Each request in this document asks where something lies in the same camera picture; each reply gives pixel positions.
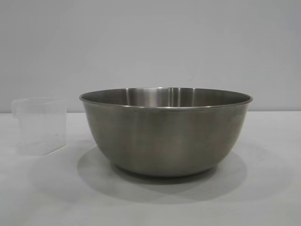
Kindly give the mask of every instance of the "measuring cup handle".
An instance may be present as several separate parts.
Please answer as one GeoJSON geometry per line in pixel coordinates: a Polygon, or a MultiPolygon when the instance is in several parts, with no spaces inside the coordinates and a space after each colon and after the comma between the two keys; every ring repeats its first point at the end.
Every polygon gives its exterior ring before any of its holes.
{"type": "Polygon", "coordinates": [[[22,100],[13,100],[11,103],[11,114],[14,118],[18,118],[18,106],[22,102],[22,100]]]}

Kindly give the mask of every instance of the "transparent container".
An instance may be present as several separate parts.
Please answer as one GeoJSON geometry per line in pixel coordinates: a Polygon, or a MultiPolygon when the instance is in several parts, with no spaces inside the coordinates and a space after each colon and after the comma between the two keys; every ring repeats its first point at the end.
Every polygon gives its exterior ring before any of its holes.
{"type": "Polygon", "coordinates": [[[12,114],[19,119],[18,152],[45,155],[66,145],[66,103],[60,97],[18,99],[12,114]]]}

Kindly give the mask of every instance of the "stainless steel bowl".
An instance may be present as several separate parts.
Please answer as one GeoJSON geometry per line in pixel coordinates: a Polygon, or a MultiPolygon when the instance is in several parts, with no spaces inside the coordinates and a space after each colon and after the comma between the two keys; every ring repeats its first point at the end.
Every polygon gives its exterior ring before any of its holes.
{"type": "Polygon", "coordinates": [[[111,89],[80,99],[112,164],[159,177],[218,164],[235,144],[252,101],[242,93],[190,88],[111,89]]]}

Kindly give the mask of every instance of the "measuring cup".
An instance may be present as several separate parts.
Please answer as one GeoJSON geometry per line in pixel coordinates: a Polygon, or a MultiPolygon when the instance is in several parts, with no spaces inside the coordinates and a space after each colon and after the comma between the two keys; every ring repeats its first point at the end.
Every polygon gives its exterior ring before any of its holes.
{"type": "Polygon", "coordinates": [[[19,119],[18,151],[45,155],[66,144],[66,103],[60,97],[17,99],[12,114],[19,119]]]}

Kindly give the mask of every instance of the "white table surface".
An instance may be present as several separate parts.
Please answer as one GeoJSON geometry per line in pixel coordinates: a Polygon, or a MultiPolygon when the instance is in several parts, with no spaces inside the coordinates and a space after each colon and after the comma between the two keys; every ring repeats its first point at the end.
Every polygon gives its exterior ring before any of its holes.
{"type": "Polygon", "coordinates": [[[248,112],[219,167],[177,180],[110,166],[83,113],[68,114],[68,145],[16,151],[17,120],[0,115],[0,226],[300,226],[301,112],[248,112]]]}

